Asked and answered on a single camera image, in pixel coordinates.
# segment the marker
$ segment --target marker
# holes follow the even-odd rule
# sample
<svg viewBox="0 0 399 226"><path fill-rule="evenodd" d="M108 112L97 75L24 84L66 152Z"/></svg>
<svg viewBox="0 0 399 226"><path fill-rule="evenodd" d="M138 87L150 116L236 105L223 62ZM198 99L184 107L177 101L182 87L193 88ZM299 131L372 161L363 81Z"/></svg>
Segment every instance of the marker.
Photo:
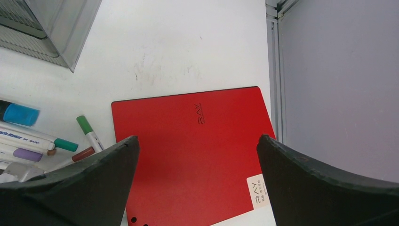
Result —
<svg viewBox="0 0 399 226"><path fill-rule="evenodd" d="M86 139L89 141L91 146L93 147L96 153L102 152L104 150L103 145L101 144L100 140L98 139L97 135L91 128L90 124L88 123L86 117L84 115L79 116L76 118L80 127L83 130L83 133L86 135Z"/></svg>
<svg viewBox="0 0 399 226"><path fill-rule="evenodd" d="M10 154L5 154L5 153L2 153L2 152L0 152L0 161L19 162L19 163L28 164L28 165L32 165L32 164L35 163L33 161L17 158L17 157L14 157L14 156L10 155Z"/></svg>
<svg viewBox="0 0 399 226"><path fill-rule="evenodd" d="M10 164L11 164L10 161L3 161L3 160L0 160L0 170L1 170L1 169L2 169L2 170L6 169L7 166L9 166Z"/></svg>
<svg viewBox="0 0 399 226"><path fill-rule="evenodd" d="M39 111L36 109L0 100L0 121L33 126L38 116Z"/></svg>
<svg viewBox="0 0 399 226"><path fill-rule="evenodd" d="M4 170L3 173L17 176L19 182L25 182L33 177L44 174L44 170L34 166L13 162Z"/></svg>
<svg viewBox="0 0 399 226"><path fill-rule="evenodd" d="M15 124L11 124L11 123L7 123L7 122L3 122L0 121L0 128L5 128L5 129L10 129L16 132L20 132L20 133L24 133L27 135L31 135L34 137L39 137L45 140L48 140L52 143L55 144L56 147L71 151L71 152L75 152L78 149L78 145L72 142L69 142L67 140L63 140L57 137L54 137L52 135L48 135L48 134L44 134L32 129L28 129L22 126L18 126Z"/></svg>
<svg viewBox="0 0 399 226"><path fill-rule="evenodd" d="M56 145L48 140L16 132L10 129L0 128L0 137L2 139L11 140L20 144L33 146L44 150L53 150Z"/></svg>
<svg viewBox="0 0 399 226"><path fill-rule="evenodd" d="M17 158L26 159L30 161L38 162L42 158L42 154L31 152L22 148L13 147L0 143L0 153L12 155Z"/></svg>
<svg viewBox="0 0 399 226"><path fill-rule="evenodd" d="M0 175L0 184L13 182L13 181L18 181L18 177L14 176L14 175L10 175L8 173L2 173Z"/></svg>
<svg viewBox="0 0 399 226"><path fill-rule="evenodd" d="M71 165L71 164L73 164L73 163L75 163L77 161L80 161L80 160L82 160L84 158L87 158L87 157L89 157L89 156L91 156L92 154L95 154L95 153L96 152L94 151L94 149L92 147L89 147L89 148L81 151L80 153L72 156L70 159L67 159L67 160L63 161L62 163L56 165L55 167L53 167L49 171L51 172L51 171L63 168L65 166Z"/></svg>
<svg viewBox="0 0 399 226"><path fill-rule="evenodd" d="M13 140L8 140L8 139L4 139L3 136L0 136L0 143L5 144L5 145L10 145L10 146L14 146L14 147L19 147L31 152L36 152L36 153L40 153L40 154L46 154L46 155L51 155L49 153L52 153L53 150L44 150L44 149L40 149L34 146L30 146L30 145L26 145L23 143L18 143L15 142Z"/></svg>

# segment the teal marker cap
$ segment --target teal marker cap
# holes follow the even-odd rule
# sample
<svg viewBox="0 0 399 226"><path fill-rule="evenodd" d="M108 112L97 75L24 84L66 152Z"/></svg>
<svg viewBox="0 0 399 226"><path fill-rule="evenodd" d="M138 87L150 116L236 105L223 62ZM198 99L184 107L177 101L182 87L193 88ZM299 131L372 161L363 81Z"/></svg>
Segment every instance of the teal marker cap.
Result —
<svg viewBox="0 0 399 226"><path fill-rule="evenodd" d="M84 115L79 116L78 118L76 118L76 120L78 121L85 135L88 134L89 132L93 132L93 129L91 128L90 124L88 123Z"/></svg>
<svg viewBox="0 0 399 226"><path fill-rule="evenodd" d="M69 142L67 140L63 140L60 138L57 138L54 141L54 144L56 145L56 147L71 151L71 152L75 152L78 149L78 144Z"/></svg>

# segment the red cover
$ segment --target red cover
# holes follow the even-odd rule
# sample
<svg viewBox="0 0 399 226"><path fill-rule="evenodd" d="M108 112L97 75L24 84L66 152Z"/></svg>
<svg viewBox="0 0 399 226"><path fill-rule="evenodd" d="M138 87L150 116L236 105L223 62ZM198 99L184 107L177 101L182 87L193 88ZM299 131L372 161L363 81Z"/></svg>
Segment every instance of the red cover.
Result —
<svg viewBox="0 0 399 226"><path fill-rule="evenodd" d="M116 141L138 135L141 146L130 226L206 226L253 210L246 179L261 174L260 135L274 136L258 87L118 101L112 114Z"/></svg>

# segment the purple marker cap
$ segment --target purple marker cap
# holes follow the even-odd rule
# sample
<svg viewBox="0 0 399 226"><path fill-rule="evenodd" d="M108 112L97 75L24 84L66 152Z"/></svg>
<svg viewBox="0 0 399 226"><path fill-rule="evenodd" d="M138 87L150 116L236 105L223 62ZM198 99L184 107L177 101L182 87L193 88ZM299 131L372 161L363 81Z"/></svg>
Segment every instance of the purple marker cap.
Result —
<svg viewBox="0 0 399 226"><path fill-rule="evenodd" d="M43 155L22 148L18 148L14 151L14 156L17 158L26 159L30 161L40 161Z"/></svg>

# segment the label sticker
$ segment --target label sticker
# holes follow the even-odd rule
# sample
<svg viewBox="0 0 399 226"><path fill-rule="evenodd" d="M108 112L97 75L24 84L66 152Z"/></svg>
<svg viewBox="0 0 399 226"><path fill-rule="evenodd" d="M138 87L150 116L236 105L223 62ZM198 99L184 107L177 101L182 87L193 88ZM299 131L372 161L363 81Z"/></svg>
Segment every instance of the label sticker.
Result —
<svg viewBox="0 0 399 226"><path fill-rule="evenodd" d="M247 178L247 183L254 210L270 204L262 174Z"/></svg>

